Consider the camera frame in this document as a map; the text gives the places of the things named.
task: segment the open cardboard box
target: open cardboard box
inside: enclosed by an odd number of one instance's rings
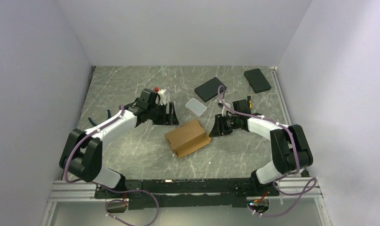
[[[178,158],[191,154],[211,142],[211,138],[197,119],[166,133],[165,139]]]

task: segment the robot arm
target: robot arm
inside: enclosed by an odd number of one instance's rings
[[[118,191],[126,190],[125,176],[103,166],[103,147],[107,147],[116,137],[147,120],[152,120],[154,125],[179,125],[174,104],[169,102],[167,90],[157,92],[144,89],[132,104],[124,106],[103,123],[85,131],[74,129],[65,144],[60,167],[65,168],[74,147],[88,136],[80,145],[85,151],[75,152],[68,171],[86,182],[93,181]]]
[[[233,102],[233,108],[237,112],[251,114],[249,103],[246,100]],[[251,173],[251,185],[254,189],[268,184],[288,172],[296,170],[295,156],[292,146],[297,149],[300,168],[310,166],[313,156],[308,142],[300,125],[287,126],[293,134],[295,144],[290,144],[288,134],[276,124],[257,118],[228,113],[215,115],[215,124],[210,137],[225,136],[234,129],[243,129],[256,133],[270,140],[272,148],[272,160],[264,167]]]

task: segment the black cable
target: black cable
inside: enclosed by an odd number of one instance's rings
[[[130,104],[132,105],[132,104],[136,103],[137,100],[139,100],[138,97],[135,99],[135,101],[131,102]]]
[[[97,123],[95,123],[92,118],[89,117],[87,119],[89,120],[90,124],[92,124],[92,126],[97,126]]]
[[[111,118],[111,111],[109,109],[107,109],[107,119],[110,119]],[[92,124],[92,126],[98,126],[98,124],[92,119],[92,118],[87,118],[90,122],[90,124]]]

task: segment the black base bar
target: black base bar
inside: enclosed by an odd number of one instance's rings
[[[252,189],[250,178],[126,180],[127,190],[143,189],[153,193],[160,207],[220,206],[247,207],[249,196],[278,196],[272,184]],[[97,188],[96,199],[121,199],[115,194]],[[129,210],[153,208],[153,199],[144,193],[129,193]]]

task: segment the white wall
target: white wall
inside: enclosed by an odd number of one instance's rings
[[[333,225],[380,225],[380,0],[313,0],[278,76]]]
[[[0,226],[39,225],[90,71],[56,1],[0,1]]]
[[[311,0],[58,0],[93,65],[277,65]]]

